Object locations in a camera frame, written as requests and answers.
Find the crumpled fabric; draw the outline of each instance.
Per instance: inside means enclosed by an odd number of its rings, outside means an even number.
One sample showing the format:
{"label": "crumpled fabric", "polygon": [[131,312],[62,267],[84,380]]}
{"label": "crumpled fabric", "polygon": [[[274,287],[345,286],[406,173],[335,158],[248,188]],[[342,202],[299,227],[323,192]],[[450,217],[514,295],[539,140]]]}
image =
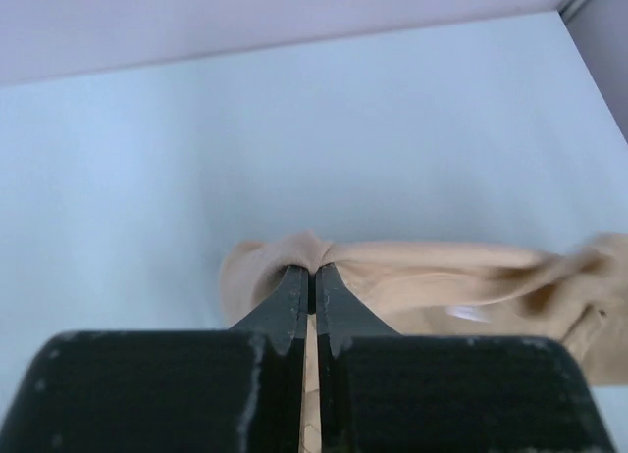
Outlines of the crumpled fabric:
{"label": "crumpled fabric", "polygon": [[[628,383],[628,235],[602,234],[567,255],[482,244],[336,244],[312,232],[242,242],[221,269],[227,319],[239,321],[268,297],[287,266],[314,274],[330,263],[401,333],[546,336],[569,350],[590,384]],[[315,345],[306,349],[306,430],[320,425],[311,400]]]}

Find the cloth fold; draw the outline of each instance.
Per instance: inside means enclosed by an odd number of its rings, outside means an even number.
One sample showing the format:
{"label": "cloth fold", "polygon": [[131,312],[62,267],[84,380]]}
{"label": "cloth fold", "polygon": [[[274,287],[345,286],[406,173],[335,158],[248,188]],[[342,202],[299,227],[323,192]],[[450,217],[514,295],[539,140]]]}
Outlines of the cloth fold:
{"label": "cloth fold", "polygon": [[221,269],[229,322],[268,297],[288,265],[314,274],[329,263],[402,333],[548,336],[567,347],[589,382],[628,383],[627,235],[602,234],[564,256],[479,244],[335,244],[312,232],[243,242]]}

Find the tan cloth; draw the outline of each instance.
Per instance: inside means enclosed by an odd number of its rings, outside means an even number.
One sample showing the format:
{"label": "tan cloth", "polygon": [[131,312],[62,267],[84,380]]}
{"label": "tan cloth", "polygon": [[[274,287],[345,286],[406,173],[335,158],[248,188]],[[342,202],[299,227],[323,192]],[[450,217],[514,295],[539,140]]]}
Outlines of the tan cloth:
{"label": "tan cloth", "polygon": [[[590,383],[628,383],[628,235],[601,235],[566,256],[488,245],[333,244],[311,232],[244,242],[221,269],[228,319],[263,301],[287,265],[315,273],[329,263],[402,333],[547,336],[567,347]],[[308,363],[307,392],[317,388],[315,375]]]}

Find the beige fabric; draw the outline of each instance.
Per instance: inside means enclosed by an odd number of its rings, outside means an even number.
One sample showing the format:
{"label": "beige fabric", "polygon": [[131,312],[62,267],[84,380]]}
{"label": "beige fabric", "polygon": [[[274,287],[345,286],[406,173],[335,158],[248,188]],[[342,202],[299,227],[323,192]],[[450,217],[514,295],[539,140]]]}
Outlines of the beige fabric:
{"label": "beige fabric", "polygon": [[[328,263],[402,333],[548,336],[567,347],[590,383],[628,383],[627,235],[600,235],[565,256],[488,245],[333,244],[311,232],[276,243],[244,242],[221,270],[229,321],[263,301],[287,265],[315,273]],[[451,308],[459,306],[474,308],[484,321],[456,317]],[[308,345],[309,360],[315,360],[312,350]],[[306,404],[318,387],[316,370],[306,364]],[[305,412],[313,428],[314,417]]]}

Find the white wall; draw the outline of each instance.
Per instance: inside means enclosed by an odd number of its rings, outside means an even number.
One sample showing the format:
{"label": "white wall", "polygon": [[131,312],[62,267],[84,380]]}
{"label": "white wall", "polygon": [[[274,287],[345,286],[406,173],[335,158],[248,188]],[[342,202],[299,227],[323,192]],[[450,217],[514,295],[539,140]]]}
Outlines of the white wall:
{"label": "white wall", "polygon": [[564,251],[627,163],[554,13],[0,89],[0,402],[55,331],[218,326],[242,239]]}
{"label": "white wall", "polygon": [[555,9],[562,0],[0,0],[0,84]]}
{"label": "white wall", "polygon": [[628,0],[592,0],[568,24],[593,78],[628,138]]}

